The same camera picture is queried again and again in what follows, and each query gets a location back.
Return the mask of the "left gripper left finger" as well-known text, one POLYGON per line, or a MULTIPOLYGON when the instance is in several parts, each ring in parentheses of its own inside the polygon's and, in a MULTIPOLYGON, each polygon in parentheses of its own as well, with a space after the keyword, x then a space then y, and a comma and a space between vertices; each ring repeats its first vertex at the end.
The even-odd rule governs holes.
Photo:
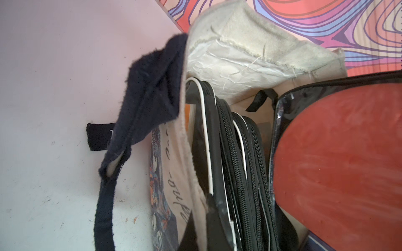
POLYGON ((183 238, 177 251, 199 251, 197 244, 197 234, 194 226, 193 214, 189 216, 183 238))

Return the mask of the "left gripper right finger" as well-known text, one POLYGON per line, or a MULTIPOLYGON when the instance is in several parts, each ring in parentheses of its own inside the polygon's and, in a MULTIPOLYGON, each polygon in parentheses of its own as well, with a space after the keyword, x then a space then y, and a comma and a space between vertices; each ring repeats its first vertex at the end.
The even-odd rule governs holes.
POLYGON ((208 212, 207 222, 207 250, 208 251, 232 251, 222 225, 219 211, 211 194, 207 196, 208 212))

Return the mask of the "beige canvas tote bag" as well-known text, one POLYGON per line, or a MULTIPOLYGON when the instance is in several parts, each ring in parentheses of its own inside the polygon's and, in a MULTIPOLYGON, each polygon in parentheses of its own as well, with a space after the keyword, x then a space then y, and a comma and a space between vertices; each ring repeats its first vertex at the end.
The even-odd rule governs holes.
POLYGON ((344 53, 302 41, 257 14, 244 1, 211 7, 188 33, 144 55, 128 72, 117 122, 89 123, 92 151, 105 151, 95 213, 98 251, 116 248, 113 209, 117 180, 131 148, 152 136, 150 195, 155 250, 177 251, 192 213, 199 251, 207 251, 206 190, 193 162, 186 112, 186 80, 208 82, 237 108, 257 92, 346 76, 344 53))

